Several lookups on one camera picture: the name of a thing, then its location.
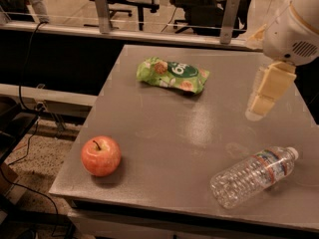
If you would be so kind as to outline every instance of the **red apple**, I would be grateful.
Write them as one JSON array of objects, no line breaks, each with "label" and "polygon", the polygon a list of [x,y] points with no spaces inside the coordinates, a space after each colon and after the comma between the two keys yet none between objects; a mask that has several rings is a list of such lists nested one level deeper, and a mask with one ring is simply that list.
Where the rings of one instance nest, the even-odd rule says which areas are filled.
[{"label": "red apple", "polygon": [[120,164],[120,147],[110,137],[96,136],[82,147],[81,161],[93,175],[107,176],[114,172]]}]

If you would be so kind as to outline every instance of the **wire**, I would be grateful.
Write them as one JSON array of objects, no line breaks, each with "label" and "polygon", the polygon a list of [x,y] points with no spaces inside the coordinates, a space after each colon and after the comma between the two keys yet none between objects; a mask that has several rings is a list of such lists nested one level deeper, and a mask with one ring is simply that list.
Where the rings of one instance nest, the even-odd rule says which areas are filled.
[{"label": "wire", "polygon": [[166,27],[169,25],[169,23],[172,21],[173,17],[175,16],[175,13],[176,13],[176,10],[177,10],[177,7],[175,7],[175,9],[173,10],[172,12],[172,15],[171,15],[171,18],[170,20],[168,21],[168,23],[163,27],[163,29],[161,29],[161,33],[166,29]]},{"label": "wire", "polygon": [[44,25],[44,24],[47,24],[47,22],[40,22],[36,29],[33,31],[32,35],[31,35],[31,38],[29,40],[29,45],[28,45],[28,50],[27,50],[27,56],[26,56],[26,59],[25,59],[25,62],[24,62],[24,65],[22,67],[22,72],[21,72],[21,77],[20,77],[20,83],[19,83],[19,100],[20,100],[20,103],[22,105],[22,107],[27,110],[27,111],[32,111],[32,109],[29,109],[23,102],[22,100],[22,84],[23,84],[23,80],[24,80],[24,73],[26,71],[26,68],[28,66],[28,63],[29,63],[29,58],[30,58],[30,52],[31,52],[31,44],[32,44],[32,41],[33,41],[33,37],[34,35],[37,33],[38,29],[40,28],[41,25]]},{"label": "wire", "polygon": [[1,166],[0,166],[0,172],[1,172],[1,175],[2,175],[2,177],[4,178],[4,180],[7,181],[9,184],[12,184],[12,185],[15,185],[15,186],[18,186],[18,187],[22,187],[22,188],[25,188],[25,189],[27,189],[27,190],[33,192],[33,193],[39,194],[39,195],[41,195],[41,196],[47,198],[47,199],[53,204],[54,209],[55,209],[55,214],[56,214],[56,217],[57,217],[57,221],[56,221],[56,224],[54,225],[54,228],[53,228],[53,230],[52,230],[51,236],[52,236],[52,237],[64,237],[65,235],[55,235],[55,234],[54,234],[54,233],[56,232],[56,230],[57,230],[57,227],[58,227],[59,211],[58,211],[58,207],[57,207],[56,203],[53,201],[53,199],[52,199],[51,197],[47,196],[46,194],[41,193],[41,192],[39,192],[39,191],[37,191],[37,190],[35,190],[35,189],[32,189],[32,188],[27,187],[27,186],[25,186],[25,185],[22,185],[22,184],[19,184],[19,183],[16,183],[16,182],[13,182],[13,181],[9,180],[9,179],[4,175],[4,172],[3,172]]},{"label": "wire", "polygon": [[38,130],[38,125],[39,125],[39,120],[36,121],[36,128],[34,129],[34,132],[31,134],[31,136],[29,136],[29,138],[28,138],[27,153],[26,153],[24,156],[22,156],[22,157],[20,157],[20,158],[14,160],[14,161],[8,163],[8,165],[15,164],[15,163],[21,161],[22,159],[24,159],[24,158],[26,158],[26,157],[28,156],[28,154],[29,154],[29,148],[30,148],[30,140],[31,140],[31,138],[36,134],[36,132],[37,132],[37,130]]}]

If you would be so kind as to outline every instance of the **white bottle cap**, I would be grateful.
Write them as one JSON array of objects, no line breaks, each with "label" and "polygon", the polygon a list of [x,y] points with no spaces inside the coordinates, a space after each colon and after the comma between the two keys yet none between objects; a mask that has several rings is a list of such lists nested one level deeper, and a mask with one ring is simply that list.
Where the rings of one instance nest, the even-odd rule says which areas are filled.
[{"label": "white bottle cap", "polygon": [[295,159],[298,159],[299,153],[297,149],[295,149],[294,147],[287,147],[287,149],[289,149],[293,153],[293,155],[295,156]]}]

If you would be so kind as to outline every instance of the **clear water bottle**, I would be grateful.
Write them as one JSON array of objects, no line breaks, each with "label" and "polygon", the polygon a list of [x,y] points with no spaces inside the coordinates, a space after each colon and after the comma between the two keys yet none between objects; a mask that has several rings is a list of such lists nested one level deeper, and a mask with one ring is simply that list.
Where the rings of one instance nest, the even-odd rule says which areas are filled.
[{"label": "clear water bottle", "polygon": [[297,158],[293,147],[268,147],[218,173],[210,188],[224,208],[233,208],[289,175]]}]

